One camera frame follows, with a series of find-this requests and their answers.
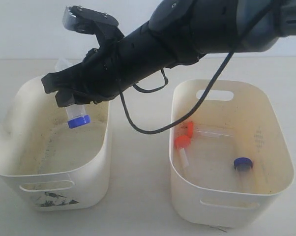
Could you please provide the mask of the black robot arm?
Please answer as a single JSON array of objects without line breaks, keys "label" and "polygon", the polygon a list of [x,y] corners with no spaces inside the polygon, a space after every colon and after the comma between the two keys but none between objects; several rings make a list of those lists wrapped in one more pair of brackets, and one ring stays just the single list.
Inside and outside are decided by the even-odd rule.
[{"label": "black robot arm", "polygon": [[99,48],[45,75],[43,88],[56,94],[59,107],[98,104],[161,69],[208,54],[264,52],[296,36],[296,0],[164,0],[128,35],[113,16],[74,5],[65,9],[63,25],[95,35]]}]

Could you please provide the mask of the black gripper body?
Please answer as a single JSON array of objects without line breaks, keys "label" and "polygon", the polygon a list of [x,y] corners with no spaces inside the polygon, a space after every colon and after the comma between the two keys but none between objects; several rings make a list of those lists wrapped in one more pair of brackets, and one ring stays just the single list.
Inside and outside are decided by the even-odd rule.
[{"label": "black gripper body", "polygon": [[90,49],[79,63],[76,103],[110,101],[125,91],[125,63],[120,48]]}]

